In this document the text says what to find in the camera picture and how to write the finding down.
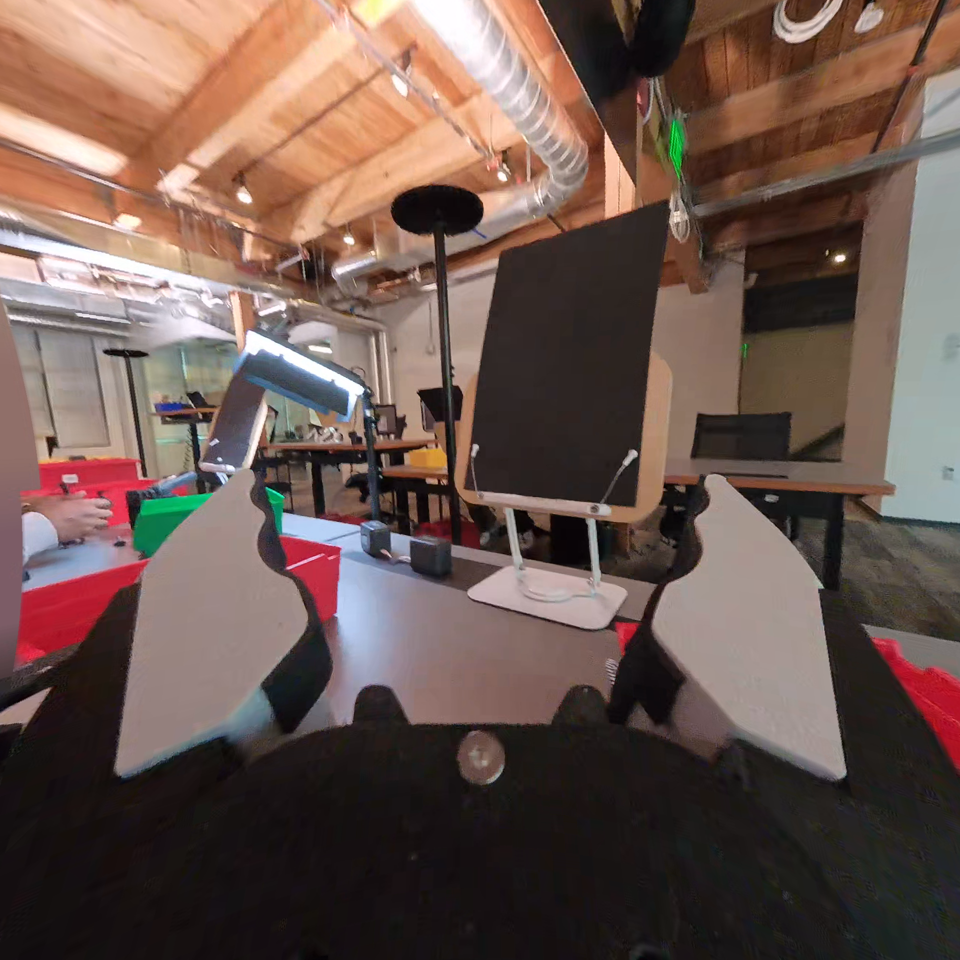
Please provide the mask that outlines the black rounded ceiling fixture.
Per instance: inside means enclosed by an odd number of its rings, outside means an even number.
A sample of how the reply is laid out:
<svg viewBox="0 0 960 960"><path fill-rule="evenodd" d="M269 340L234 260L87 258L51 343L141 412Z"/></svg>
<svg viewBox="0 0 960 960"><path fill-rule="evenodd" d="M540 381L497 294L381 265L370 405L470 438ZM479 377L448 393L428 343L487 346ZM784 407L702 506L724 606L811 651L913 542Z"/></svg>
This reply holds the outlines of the black rounded ceiling fixture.
<svg viewBox="0 0 960 960"><path fill-rule="evenodd" d="M690 30L695 1L642 1L628 44L637 77L663 76L676 62Z"/></svg>

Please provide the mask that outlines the black tablet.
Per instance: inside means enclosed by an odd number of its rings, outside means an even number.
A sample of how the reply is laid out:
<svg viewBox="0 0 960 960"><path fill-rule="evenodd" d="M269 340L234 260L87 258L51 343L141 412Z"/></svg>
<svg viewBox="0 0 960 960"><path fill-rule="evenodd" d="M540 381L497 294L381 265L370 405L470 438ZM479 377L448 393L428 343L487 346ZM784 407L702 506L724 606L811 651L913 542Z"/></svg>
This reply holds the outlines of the black tablet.
<svg viewBox="0 0 960 960"><path fill-rule="evenodd" d="M462 493L632 510L669 205L504 251L486 320Z"/></svg>

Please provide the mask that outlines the another person's forearm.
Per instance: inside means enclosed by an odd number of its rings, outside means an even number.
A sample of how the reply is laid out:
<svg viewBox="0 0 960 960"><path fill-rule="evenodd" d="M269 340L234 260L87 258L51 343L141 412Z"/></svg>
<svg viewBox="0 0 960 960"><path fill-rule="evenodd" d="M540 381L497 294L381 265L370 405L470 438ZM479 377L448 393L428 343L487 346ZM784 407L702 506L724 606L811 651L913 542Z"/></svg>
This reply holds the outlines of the another person's forearm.
<svg viewBox="0 0 960 960"><path fill-rule="evenodd" d="M28 510L21 514L22 565L43 552L59 546L60 538L53 522L43 513Z"/></svg>

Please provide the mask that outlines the black pole with disc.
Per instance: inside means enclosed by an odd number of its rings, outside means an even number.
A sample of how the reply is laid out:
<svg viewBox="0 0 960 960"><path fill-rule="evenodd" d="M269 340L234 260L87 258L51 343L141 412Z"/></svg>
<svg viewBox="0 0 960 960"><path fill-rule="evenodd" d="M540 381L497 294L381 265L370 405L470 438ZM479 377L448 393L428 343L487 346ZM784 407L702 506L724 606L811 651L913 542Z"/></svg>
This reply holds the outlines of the black pole with disc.
<svg viewBox="0 0 960 960"><path fill-rule="evenodd" d="M390 207L391 218L397 227L409 234L429 235L434 241L443 392L443 434L448 473L450 534L453 546L462 545L462 518L460 498L454 485L457 447L450 343L447 239L473 232L480 224L483 213L483 204L478 195L465 188L441 184L411 188L399 194Z"/></svg>

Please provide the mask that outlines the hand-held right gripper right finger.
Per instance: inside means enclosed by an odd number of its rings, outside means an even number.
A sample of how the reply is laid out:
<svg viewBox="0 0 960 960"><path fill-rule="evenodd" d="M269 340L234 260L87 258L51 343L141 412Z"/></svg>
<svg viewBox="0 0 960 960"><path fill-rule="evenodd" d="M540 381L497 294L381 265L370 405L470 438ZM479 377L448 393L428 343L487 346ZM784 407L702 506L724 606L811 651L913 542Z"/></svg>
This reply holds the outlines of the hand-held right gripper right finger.
<svg viewBox="0 0 960 960"><path fill-rule="evenodd" d="M706 475L607 715L714 761L748 745L828 782L847 762L821 585L728 479Z"/></svg>

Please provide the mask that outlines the led light panel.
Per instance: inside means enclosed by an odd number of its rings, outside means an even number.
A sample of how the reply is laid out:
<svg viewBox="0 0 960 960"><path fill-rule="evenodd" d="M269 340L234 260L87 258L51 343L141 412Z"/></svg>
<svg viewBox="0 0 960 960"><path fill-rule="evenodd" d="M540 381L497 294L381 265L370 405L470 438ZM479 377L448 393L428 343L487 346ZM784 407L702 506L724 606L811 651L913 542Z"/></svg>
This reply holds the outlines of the led light panel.
<svg viewBox="0 0 960 960"><path fill-rule="evenodd" d="M246 333L235 375L301 406L333 413L342 423L372 397L371 388L351 370L257 330Z"/></svg>

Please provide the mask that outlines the wooden top desk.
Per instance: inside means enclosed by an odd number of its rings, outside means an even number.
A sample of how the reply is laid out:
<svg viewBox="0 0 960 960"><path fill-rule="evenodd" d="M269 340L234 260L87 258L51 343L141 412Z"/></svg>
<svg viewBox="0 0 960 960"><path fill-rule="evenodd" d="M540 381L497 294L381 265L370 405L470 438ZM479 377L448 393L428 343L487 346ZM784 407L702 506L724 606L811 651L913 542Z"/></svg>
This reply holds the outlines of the wooden top desk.
<svg viewBox="0 0 960 960"><path fill-rule="evenodd" d="M430 450L437 447L437 441L431 439L390 439L378 438L374 442L374 462L380 474L387 467L405 465L405 457L414 450ZM287 454L302 454L311 467L311 492L315 517L322 519L327 514L327 498L323 480L325 467L367 465L368 450L364 443L290 441L268 443L260 452L270 457Z"/></svg>
<svg viewBox="0 0 960 960"><path fill-rule="evenodd" d="M673 459L667 462L664 486L692 487L709 474L726 478L771 520L824 522L820 579L834 593L841 589L846 501L896 493L881 474L847 462Z"/></svg>

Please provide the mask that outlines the black office chair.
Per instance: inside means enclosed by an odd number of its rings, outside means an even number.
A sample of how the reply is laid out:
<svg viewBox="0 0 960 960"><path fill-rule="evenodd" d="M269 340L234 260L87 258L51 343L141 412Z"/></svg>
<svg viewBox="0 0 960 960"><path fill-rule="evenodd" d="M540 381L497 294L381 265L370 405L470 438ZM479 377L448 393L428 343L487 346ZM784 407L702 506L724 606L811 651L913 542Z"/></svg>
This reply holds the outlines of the black office chair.
<svg viewBox="0 0 960 960"><path fill-rule="evenodd" d="M696 417L692 459L786 461L792 414L705 414Z"/></svg>

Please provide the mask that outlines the wooden white tablet stand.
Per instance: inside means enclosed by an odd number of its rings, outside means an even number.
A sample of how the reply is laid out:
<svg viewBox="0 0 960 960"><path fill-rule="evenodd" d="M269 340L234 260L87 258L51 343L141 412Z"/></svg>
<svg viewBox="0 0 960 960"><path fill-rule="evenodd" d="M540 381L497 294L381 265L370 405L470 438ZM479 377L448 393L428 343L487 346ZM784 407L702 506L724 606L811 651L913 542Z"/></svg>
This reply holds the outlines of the wooden white tablet stand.
<svg viewBox="0 0 960 960"><path fill-rule="evenodd" d="M511 567L472 587L467 593L471 600L585 631L611 625L627 591L603 580L598 525L630 526L646 520L659 506L666 481L672 385L670 367L651 351L639 426L621 448L589 454L581 464L581 480L561 476L560 439L537 439L530 450L515 452L506 451L501 438L480 442L479 377L474 378L460 424L462 442L469 449L465 461L455 467L455 487L464 502L505 512ZM533 568L522 556L519 511L583 522L587 577Z"/></svg>

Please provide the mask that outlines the silver ventilation duct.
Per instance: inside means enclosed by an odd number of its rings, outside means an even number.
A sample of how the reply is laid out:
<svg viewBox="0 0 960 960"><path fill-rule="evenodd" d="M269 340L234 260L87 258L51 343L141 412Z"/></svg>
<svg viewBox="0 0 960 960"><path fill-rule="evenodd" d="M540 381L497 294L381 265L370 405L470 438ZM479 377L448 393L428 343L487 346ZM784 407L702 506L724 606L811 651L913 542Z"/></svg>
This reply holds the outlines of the silver ventilation duct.
<svg viewBox="0 0 960 960"><path fill-rule="evenodd" d="M450 252L460 254L552 216L582 188L589 172L590 150L534 63L512 42L485 2L413 5L543 165L540 174L526 183L478 195L484 209L481 222L470 233L447 238L452 240ZM343 296L365 296L366 279L374 274L403 273L434 262L433 242L427 241L431 236L396 228L396 249L347 258L331 268L332 281Z"/></svg>

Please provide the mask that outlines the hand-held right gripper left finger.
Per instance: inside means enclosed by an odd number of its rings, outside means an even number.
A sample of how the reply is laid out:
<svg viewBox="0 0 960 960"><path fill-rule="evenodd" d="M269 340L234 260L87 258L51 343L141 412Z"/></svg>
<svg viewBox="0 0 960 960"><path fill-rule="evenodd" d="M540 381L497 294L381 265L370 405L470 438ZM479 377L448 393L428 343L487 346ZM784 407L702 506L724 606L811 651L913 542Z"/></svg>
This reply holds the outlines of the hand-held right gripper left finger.
<svg viewBox="0 0 960 960"><path fill-rule="evenodd" d="M130 778L217 739L261 752L304 725L332 666L265 486L241 470L174 529L141 577L114 771Z"/></svg>

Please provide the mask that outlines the green plastic bin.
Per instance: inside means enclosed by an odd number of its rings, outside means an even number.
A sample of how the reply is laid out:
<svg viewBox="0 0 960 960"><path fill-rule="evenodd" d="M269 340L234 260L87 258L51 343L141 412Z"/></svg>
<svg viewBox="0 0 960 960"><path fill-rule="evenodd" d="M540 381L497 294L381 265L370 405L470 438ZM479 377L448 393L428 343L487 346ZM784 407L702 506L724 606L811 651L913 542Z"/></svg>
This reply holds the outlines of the green plastic bin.
<svg viewBox="0 0 960 960"><path fill-rule="evenodd" d="M147 559L174 553L205 563L248 555L287 565L282 502L252 473L237 474L210 494L145 500L132 525L133 547Z"/></svg>

